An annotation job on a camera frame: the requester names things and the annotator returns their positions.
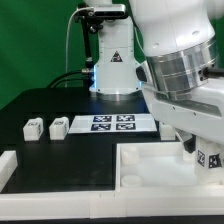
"black tabletop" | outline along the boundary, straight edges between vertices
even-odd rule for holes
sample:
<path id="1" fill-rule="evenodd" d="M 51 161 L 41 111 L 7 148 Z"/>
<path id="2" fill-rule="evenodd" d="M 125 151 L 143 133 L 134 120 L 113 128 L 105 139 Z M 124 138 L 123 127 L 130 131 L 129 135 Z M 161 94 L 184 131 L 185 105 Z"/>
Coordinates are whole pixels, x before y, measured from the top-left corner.
<path id="1" fill-rule="evenodd" d="M 116 145 L 159 141 L 158 133 L 68 135 L 52 142 L 48 127 L 57 117 L 70 124 L 76 115 L 148 113 L 144 99 L 108 102 L 90 98 L 83 88 L 34 89 L 23 92 L 0 111 L 0 154 L 16 150 L 18 168 L 3 194 L 113 190 L 115 188 Z M 45 131 L 36 143 L 23 140 L 23 126 L 41 117 Z M 1 223 L 130 223 L 130 224 L 222 224 L 223 216 L 151 217 L 97 220 L 51 220 Z"/>

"green backdrop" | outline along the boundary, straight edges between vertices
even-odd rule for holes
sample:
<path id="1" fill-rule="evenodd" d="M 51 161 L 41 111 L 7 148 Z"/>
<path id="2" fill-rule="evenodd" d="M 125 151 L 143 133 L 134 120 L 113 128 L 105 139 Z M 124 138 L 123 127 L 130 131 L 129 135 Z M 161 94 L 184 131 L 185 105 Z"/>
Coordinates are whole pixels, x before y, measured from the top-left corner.
<path id="1" fill-rule="evenodd" d="M 81 0 L 0 0 L 0 108 L 22 91 L 42 88 L 65 72 L 70 15 Z M 125 0 L 114 0 L 114 3 Z M 213 23 L 224 60 L 224 18 Z M 97 58 L 97 38 L 91 37 Z M 142 60 L 136 49 L 136 57 Z M 69 70 L 83 68 L 81 25 L 73 24 Z"/>

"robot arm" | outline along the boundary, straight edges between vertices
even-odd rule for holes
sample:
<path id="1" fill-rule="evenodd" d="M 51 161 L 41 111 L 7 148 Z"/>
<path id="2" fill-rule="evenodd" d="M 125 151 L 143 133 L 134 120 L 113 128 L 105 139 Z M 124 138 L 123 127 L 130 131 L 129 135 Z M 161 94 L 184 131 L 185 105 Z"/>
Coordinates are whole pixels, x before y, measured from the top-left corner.
<path id="1" fill-rule="evenodd" d="M 223 145 L 224 81 L 203 75 L 204 68 L 219 67 L 207 13 L 212 2 L 130 0 L 153 78 L 154 89 L 143 84 L 150 112 L 156 120 Z"/>

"warning label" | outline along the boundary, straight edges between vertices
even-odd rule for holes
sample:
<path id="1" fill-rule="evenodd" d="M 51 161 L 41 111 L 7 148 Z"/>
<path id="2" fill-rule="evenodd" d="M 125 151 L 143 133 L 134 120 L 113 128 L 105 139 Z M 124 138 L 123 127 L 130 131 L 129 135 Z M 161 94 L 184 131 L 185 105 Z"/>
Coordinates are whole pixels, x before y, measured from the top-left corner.
<path id="1" fill-rule="evenodd" d="M 111 59 L 111 62 L 123 62 L 120 54 L 118 53 L 118 51 L 115 52 L 113 58 Z"/>

